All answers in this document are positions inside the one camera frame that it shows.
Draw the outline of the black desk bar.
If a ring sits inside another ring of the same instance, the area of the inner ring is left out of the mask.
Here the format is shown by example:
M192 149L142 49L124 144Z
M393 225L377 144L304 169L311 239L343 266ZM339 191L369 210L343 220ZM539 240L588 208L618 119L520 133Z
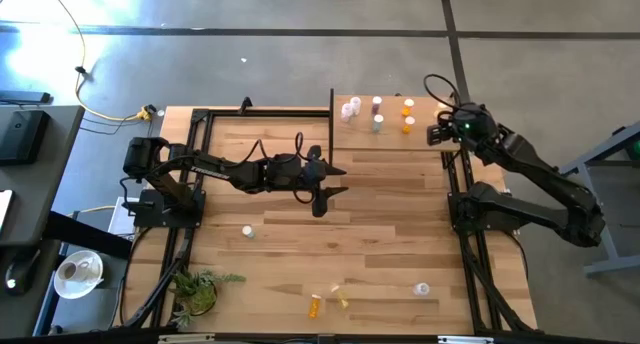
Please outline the black desk bar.
M132 242L123 237L94 228L55 211L49 213L42 238L60 240L120 259L128 259L132 248Z

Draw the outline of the white coffee cup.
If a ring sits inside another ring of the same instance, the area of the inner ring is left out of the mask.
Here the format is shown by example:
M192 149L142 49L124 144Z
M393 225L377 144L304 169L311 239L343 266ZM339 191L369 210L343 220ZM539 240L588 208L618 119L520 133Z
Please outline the white coffee cup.
M93 275L92 258L78 261L65 260L57 270L57 278L61 281L84 283Z

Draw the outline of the grey desk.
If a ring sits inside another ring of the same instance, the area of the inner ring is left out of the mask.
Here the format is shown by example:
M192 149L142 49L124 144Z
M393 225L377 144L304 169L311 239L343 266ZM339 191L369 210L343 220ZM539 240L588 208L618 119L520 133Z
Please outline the grey desk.
M37 160L29 165L0 167L0 190L14 192L0 228L0 340L33 334L61 245L58 240L43 240L41 236L84 109L75 105L51 106L45 111L50 120ZM12 296L4 288L5 271L23 246L38 246L40 257L32 287L21 296Z

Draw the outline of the green potted succulent plant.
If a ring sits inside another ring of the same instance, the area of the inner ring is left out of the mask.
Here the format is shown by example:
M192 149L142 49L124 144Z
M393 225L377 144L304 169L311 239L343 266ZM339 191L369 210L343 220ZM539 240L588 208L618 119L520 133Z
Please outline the green potted succulent plant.
M209 269L198 272L179 271L173 275L176 308L170 323L177 328L187 328L193 320L210 311L217 302L217 286L226 283L242 283L246 278L238 274L217 274Z

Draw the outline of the black computer mouse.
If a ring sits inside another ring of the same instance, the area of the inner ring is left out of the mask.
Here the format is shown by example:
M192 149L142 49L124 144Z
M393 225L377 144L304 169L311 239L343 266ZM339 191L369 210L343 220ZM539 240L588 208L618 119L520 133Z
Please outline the black computer mouse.
M5 271L5 291L11 296L24 295L32 286L40 250L26 248L18 251Z

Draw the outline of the grey metal table frame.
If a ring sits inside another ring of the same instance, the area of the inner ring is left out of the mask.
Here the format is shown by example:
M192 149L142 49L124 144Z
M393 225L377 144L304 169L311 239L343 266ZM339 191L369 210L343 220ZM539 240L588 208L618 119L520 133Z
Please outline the grey metal table frame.
M620 254L611 234L619 229L640 229L640 160L629 156L639 140L640 121L615 130L560 169L563 176L576 176L594 193L605 215L601 238L607 258L586 265L583 271L587 276L640 268L640 251Z

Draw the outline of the white tablet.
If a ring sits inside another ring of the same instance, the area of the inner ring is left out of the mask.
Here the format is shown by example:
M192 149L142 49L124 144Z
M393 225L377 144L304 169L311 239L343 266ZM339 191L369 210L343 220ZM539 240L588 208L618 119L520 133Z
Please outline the white tablet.
M12 190L0 190L0 232L7 220L14 192Z

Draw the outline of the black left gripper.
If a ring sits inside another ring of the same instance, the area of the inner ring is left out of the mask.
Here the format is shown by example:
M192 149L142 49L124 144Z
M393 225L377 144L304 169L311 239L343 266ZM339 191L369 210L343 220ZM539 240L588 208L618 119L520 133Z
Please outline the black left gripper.
M310 204L314 217L323 217L328 210L328 198L347 191L348 187L326 187L322 189L321 182L326 176L345 175L346 171L327 163L322 158L322 150L319 145L312 145L305 156L300 152L302 149L300 143L297 143L295 148L296 155L305 161L305 165L302 167L301 174L294 184L294 197L301 204ZM311 198L307 200L301 199L298 195L299 191L309 192Z

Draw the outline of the silver metal bracket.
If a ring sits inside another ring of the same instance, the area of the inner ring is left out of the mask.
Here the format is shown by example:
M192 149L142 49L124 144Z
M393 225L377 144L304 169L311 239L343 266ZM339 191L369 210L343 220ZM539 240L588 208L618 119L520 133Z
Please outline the silver metal bracket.
M215 341L212 333L175 333L160 335L157 344L203 344Z
M438 344L495 344L491 337L439 335Z

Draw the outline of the black computer tower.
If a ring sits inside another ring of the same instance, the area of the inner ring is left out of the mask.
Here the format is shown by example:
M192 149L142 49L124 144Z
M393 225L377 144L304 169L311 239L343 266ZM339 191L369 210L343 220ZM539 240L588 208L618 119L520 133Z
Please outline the black computer tower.
M33 164L49 121L43 110L13 112L0 136L0 166Z

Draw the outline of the black aluminium table frame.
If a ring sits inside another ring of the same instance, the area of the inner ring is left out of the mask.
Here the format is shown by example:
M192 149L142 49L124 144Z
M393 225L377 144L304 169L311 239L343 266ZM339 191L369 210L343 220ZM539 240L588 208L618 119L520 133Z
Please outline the black aluminium table frame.
M330 157L326 109L172 107L161 130L171 142L193 140L214 156L256 158L306 146ZM215 306L191 324L194 332L251 334L469 334L473 330L465 272L451 228L447 195L453 185L482 179L503 186L497 167L456 152L339 151L345 175L327 179L348 187L320 218L286 192L247 195L207 178L202 222L189 266L246 278L220 287ZM242 233L250 225L253 239ZM425 282L427 296L413 287ZM330 292L341 285L343 310ZM316 319L311 295L322 297Z

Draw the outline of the white paper sheet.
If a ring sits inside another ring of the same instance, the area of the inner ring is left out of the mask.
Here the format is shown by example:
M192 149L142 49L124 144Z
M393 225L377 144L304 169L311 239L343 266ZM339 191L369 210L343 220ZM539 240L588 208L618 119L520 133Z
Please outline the white paper sheet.
M108 227L108 232L111 234L127 236L135 232L135 214L129 212L124 204L124 198L118 197Z

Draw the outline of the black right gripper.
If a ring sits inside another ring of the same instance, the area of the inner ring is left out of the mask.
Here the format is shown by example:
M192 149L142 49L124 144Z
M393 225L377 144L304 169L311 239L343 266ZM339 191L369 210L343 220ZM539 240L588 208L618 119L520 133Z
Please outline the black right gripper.
M496 139L496 122L484 104L465 103L451 111L440 111L436 123L426 129L429 146L446 141L460 143L469 150Z

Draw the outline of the black flat device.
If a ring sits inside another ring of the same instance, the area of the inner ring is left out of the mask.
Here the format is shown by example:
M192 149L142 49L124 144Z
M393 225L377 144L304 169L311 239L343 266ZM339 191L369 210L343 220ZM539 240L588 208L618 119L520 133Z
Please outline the black flat device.
M51 101L52 96L48 92L0 90L0 103L43 105Z

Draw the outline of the wooden shelf with black legs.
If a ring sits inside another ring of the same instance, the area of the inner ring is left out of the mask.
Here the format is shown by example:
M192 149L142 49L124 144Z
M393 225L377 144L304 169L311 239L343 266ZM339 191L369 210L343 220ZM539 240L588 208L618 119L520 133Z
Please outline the wooden shelf with black legs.
M341 107L350 103L352 97L361 98L361 110L357 116L351 117L345 123L340 118ZM437 104L434 99L419 96L381 96L383 99L379 113L384 116L381 130L374 133L372 130L373 115L372 95L364 94L336 94L334 90L330 94L330 106L332 119L330 121L330 161L337 162L339 151L435 151L456 152L460 149L458 144L445 142L435 146L428 146L426 129L436 123L434 112ZM405 117L402 115L404 101L413 99L415 104L410 116L415 118L415 124L409 134L404 134L402 128Z

